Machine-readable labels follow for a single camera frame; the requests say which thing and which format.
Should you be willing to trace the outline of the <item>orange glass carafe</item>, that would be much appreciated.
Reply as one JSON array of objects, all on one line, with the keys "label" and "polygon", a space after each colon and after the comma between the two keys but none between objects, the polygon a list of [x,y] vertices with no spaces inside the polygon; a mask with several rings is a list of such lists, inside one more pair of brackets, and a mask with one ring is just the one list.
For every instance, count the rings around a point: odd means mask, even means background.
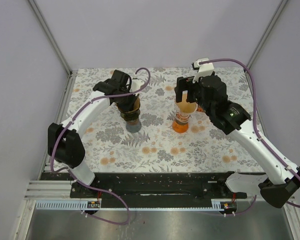
[{"label": "orange glass carafe", "polygon": [[172,123],[172,129],[179,134],[183,134],[187,132],[188,128],[189,128],[189,123],[187,120],[181,121],[180,119],[175,118]]}]

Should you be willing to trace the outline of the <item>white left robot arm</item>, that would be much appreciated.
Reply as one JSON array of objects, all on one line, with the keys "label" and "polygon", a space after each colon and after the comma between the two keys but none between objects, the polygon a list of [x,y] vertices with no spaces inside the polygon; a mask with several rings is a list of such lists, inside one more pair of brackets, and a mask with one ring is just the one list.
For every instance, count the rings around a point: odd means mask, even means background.
[{"label": "white left robot arm", "polygon": [[62,123],[52,123],[47,130],[48,155],[51,161],[64,165],[81,181],[81,192],[88,198],[97,195],[99,186],[93,182],[95,174],[85,162],[86,151],[82,137],[92,121],[104,110],[115,104],[122,115],[137,114],[140,99],[137,94],[143,82],[129,74],[115,70],[104,81],[98,82],[89,97]]}]

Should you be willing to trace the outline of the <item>dark green dripper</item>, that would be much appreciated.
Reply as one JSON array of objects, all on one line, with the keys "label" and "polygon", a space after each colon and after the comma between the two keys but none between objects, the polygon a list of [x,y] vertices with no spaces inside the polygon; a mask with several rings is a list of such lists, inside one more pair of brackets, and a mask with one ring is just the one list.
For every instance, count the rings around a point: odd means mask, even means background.
[{"label": "dark green dripper", "polygon": [[120,112],[121,118],[123,118],[126,122],[134,122],[139,118],[140,115],[140,107],[135,107],[131,111],[124,111],[121,108],[118,108]]}]

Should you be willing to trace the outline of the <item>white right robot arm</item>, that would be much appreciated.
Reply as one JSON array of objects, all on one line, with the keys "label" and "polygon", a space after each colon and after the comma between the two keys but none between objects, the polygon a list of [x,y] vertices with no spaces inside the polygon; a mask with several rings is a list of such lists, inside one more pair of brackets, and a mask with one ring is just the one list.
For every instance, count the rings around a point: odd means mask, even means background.
[{"label": "white right robot arm", "polygon": [[218,194],[229,198],[234,193],[262,196],[275,208],[282,208],[300,188],[300,166],[291,162],[253,125],[250,114],[238,103],[228,99],[227,85],[212,74],[200,77],[178,77],[175,100],[200,106],[210,122],[225,135],[239,143],[261,166],[264,175],[230,173],[218,184]]}]

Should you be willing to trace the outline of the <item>brown paper coffee filter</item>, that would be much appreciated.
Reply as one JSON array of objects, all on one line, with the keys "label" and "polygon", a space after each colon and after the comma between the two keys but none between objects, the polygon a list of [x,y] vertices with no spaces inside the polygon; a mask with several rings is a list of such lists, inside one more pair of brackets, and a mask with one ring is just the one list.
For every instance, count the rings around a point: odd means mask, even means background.
[{"label": "brown paper coffee filter", "polygon": [[192,114],[193,112],[195,112],[197,110],[198,105],[195,102],[192,102],[192,103],[187,102],[187,96],[188,96],[188,93],[184,92],[182,94],[181,102],[176,102],[175,107],[178,112],[185,113],[185,114]]}]

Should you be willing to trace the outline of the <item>clear plastic dripper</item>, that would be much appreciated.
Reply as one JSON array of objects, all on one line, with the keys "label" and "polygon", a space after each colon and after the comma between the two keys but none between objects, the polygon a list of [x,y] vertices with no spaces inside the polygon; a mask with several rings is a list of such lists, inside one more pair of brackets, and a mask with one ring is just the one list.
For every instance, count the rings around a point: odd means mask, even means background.
[{"label": "clear plastic dripper", "polygon": [[191,114],[197,110],[197,107],[198,107],[198,105],[195,102],[193,102],[193,103],[188,103],[188,102],[176,103],[174,120],[181,125],[188,123]]}]

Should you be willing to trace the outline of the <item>orange coffee filter pack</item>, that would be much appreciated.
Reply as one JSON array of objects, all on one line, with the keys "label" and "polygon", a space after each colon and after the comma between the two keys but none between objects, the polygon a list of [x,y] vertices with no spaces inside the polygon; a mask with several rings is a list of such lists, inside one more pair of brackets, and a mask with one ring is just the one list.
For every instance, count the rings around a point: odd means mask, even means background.
[{"label": "orange coffee filter pack", "polygon": [[202,112],[202,113],[205,112],[205,110],[204,110],[202,107],[200,107],[200,106],[197,107],[197,111],[198,111],[198,112]]}]

